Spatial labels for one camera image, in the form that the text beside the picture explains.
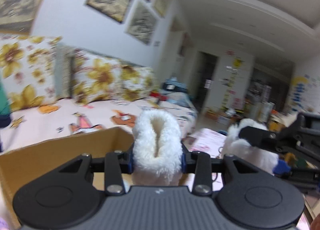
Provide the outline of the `white fluffy slipper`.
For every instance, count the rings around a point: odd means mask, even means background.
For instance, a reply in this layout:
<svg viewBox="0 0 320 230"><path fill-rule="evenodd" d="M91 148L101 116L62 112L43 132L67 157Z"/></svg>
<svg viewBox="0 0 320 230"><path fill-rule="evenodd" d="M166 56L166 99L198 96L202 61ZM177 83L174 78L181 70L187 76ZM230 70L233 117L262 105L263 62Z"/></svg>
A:
<svg viewBox="0 0 320 230"><path fill-rule="evenodd" d="M132 129L134 185L178 186L182 177L181 132L167 111L143 111Z"/></svg>

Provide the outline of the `white fluffy pompom toy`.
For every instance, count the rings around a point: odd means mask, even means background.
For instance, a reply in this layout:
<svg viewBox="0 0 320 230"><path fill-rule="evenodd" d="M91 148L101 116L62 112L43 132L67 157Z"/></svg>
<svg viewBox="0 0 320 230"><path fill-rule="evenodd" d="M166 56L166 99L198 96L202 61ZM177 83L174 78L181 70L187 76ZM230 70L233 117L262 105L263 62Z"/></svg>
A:
<svg viewBox="0 0 320 230"><path fill-rule="evenodd" d="M220 157L223 158L226 154L236 155L267 173L273 174L273 169L278 164L279 156L276 153L252 146L245 139L240 139L239 133L241 129L247 126L267 131L267 127L264 124L253 119L245 118L238 123L232 124L227 130L227 137Z"/></svg>

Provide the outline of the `pink cartoon tablecloth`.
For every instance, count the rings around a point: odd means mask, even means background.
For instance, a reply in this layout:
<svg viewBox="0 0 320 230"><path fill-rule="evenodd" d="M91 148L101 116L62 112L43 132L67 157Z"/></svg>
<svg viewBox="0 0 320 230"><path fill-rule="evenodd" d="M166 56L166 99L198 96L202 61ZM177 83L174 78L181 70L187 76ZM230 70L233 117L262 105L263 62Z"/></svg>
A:
<svg viewBox="0 0 320 230"><path fill-rule="evenodd" d="M220 156L226 136L210 129L200 129L184 139L189 151L205 152L216 158Z"/></svg>

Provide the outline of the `yellow floral cushion far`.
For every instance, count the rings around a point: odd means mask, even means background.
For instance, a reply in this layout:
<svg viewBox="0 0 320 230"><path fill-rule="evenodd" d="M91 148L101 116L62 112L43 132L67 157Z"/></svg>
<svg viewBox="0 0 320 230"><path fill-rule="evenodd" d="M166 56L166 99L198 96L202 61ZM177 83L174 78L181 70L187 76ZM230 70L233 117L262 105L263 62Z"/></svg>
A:
<svg viewBox="0 0 320 230"><path fill-rule="evenodd" d="M121 70L121 96L127 101L147 98L155 85L155 76L150 67L124 65Z"/></svg>

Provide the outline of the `yellow floral cushion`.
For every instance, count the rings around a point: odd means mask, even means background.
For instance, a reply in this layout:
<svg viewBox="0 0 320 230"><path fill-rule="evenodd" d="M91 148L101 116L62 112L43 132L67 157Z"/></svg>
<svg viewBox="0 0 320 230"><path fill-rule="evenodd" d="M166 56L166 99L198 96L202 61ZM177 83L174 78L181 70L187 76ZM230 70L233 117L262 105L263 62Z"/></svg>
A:
<svg viewBox="0 0 320 230"><path fill-rule="evenodd" d="M75 49L72 61L72 98L80 105L114 100L121 93L121 61Z"/></svg>
<svg viewBox="0 0 320 230"><path fill-rule="evenodd" d="M57 101L55 52L61 39L1 34L1 84L12 111Z"/></svg>
<svg viewBox="0 0 320 230"><path fill-rule="evenodd" d="M127 101L147 98L155 85L155 76L150 67L124 65L121 70L121 96Z"/></svg>

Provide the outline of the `yellow floral cushion near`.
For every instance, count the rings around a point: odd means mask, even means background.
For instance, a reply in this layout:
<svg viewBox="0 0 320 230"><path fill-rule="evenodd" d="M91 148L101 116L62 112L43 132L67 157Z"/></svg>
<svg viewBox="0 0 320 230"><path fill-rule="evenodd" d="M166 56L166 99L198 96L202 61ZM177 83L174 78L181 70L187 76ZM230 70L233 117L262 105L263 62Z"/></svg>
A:
<svg viewBox="0 0 320 230"><path fill-rule="evenodd" d="M121 93L121 61L75 49L72 61L72 98L80 105L114 100Z"/></svg>

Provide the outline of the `sofa with cartoon cover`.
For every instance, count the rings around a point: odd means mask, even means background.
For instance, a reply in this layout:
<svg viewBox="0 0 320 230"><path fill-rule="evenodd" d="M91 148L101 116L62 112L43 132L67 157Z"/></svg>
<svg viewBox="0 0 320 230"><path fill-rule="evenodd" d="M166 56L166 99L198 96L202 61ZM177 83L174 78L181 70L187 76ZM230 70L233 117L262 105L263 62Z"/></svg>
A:
<svg viewBox="0 0 320 230"><path fill-rule="evenodd" d="M10 94L12 122L1 129L3 152L20 149L45 140L76 133L95 132L120 126L130 132L136 118L147 110L163 110L172 114L180 127L181 137L195 127L197 112L156 98L136 101L104 100L80 105L73 99L47 103L32 91Z"/></svg>

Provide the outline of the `cardboard box with plastic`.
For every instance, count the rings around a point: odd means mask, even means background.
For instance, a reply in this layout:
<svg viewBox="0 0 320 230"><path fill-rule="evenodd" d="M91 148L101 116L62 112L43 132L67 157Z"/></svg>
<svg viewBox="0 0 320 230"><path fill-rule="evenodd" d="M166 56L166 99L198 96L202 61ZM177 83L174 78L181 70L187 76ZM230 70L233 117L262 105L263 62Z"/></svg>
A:
<svg viewBox="0 0 320 230"><path fill-rule="evenodd" d="M133 135L121 127L74 134L15 149L1 154L1 207L12 229L20 228L12 207L20 187L83 153L104 157L115 150L125 151Z"/></svg>

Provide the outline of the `framed sketch picture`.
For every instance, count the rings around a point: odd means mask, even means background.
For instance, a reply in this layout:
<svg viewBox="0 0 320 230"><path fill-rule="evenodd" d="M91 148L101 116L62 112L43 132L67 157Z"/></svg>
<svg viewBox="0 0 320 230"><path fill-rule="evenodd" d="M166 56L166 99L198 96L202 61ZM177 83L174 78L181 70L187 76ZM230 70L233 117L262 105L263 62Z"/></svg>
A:
<svg viewBox="0 0 320 230"><path fill-rule="evenodd" d="M137 2L134 13L126 28L126 33L149 45L156 30L158 18L141 0Z"/></svg>

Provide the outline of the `teal jacket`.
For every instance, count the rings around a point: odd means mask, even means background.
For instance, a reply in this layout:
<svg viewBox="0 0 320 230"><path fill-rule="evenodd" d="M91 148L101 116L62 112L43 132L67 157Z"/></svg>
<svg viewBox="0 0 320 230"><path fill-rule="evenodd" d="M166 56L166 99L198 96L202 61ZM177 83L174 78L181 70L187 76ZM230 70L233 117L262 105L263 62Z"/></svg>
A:
<svg viewBox="0 0 320 230"><path fill-rule="evenodd" d="M11 123L11 110L5 90L0 85L0 128L4 129Z"/></svg>

